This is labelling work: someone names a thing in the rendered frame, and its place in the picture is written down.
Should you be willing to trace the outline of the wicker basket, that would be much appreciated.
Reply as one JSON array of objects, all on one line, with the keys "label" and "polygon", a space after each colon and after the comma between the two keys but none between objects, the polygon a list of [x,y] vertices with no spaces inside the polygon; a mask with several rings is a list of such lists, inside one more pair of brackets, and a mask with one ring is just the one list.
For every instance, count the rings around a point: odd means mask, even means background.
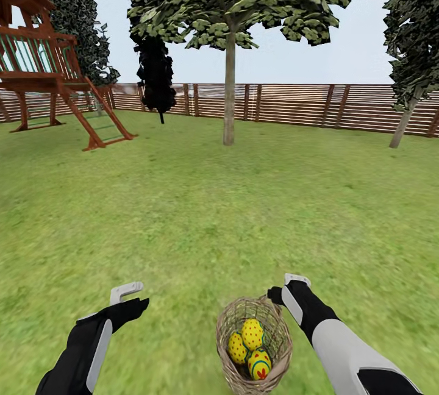
[{"label": "wicker basket", "polygon": [[[222,362],[223,373],[226,376],[226,382],[234,392],[234,395],[268,395],[279,383],[291,361],[293,352],[293,340],[291,339],[289,329],[281,317],[281,306],[266,302],[268,293],[260,296],[258,299],[251,297],[237,297],[233,302],[228,304],[218,317],[216,325],[217,353]],[[239,309],[247,308],[254,310],[255,315],[261,313],[259,317],[249,317],[247,312],[240,313]],[[233,316],[233,320],[229,319]],[[262,348],[268,354],[271,360],[271,371],[264,380],[253,380],[251,373],[248,371],[241,372],[228,352],[230,334],[233,329],[237,331],[241,322],[248,319],[256,319],[261,323],[263,329],[268,333],[268,342],[264,341]],[[274,324],[269,323],[272,319]],[[243,326],[239,327],[239,330]]]}]

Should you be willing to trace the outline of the easter egg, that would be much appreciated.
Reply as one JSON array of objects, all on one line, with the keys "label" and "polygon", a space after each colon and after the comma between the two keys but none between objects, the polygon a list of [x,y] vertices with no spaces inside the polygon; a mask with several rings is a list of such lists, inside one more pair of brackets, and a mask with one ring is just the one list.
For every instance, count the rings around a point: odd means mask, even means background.
[{"label": "easter egg", "polygon": [[[244,322],[241,322],[239,327],[243,326],[243,324]],[[239,330],[239,327],[237,328],[237,331],[233,329],[232,334],[230,334],[228,352],[233,362],[236,365],[239,365],[238,369],[244,367],[244,371],[248,371],[247,362],[251,350],[244,345],[241,336],[242,329]]]},{"label": "easter egg", "polygon": [[254,351],[261,349],[266,340],[266,332],[256,319],[248,319],[242,327],[241,336],[244,345]]},{"label": "easter egg", "polygon": [[247,364],[253,380],[264,380],[271,371],[271,360],[263,348],[251,350]]}]

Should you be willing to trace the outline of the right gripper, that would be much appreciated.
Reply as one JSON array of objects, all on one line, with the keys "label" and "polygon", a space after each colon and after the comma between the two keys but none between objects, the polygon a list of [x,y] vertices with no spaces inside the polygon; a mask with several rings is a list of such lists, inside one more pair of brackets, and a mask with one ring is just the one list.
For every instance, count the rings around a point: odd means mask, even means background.
[{"label": "right gripper", "polygon": [[282,287],[273,286],[272,289],[268,290],[268,298],[271,299],[272,303],[285,305],[282,300]]}]

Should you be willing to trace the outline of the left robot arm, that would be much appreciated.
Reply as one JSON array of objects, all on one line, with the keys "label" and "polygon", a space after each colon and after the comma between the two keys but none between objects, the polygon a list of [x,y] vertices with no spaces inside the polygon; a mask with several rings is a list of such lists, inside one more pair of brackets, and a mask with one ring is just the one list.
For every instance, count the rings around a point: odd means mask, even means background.
[{"label": "left robot arm", "polygon": [[132,282],[112,288],[109,307],[78,319],[66,350],[44,375],[35,395],[93,395],[112,334],[138,319],[149,305],[149,298],[125,302],[123,297],[144,287],[142,282]]}]

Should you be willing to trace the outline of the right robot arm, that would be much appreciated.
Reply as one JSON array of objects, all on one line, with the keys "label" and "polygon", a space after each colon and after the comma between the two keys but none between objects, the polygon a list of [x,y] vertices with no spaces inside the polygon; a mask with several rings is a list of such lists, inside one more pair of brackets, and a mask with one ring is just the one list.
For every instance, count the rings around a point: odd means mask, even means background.
[{"label": "right robot arm", "polygon": [[285,285],[268,290],[304,331],[336,395],[423,395],[391,361],[356,335],[316,294],[304,276],[285,273]]}]

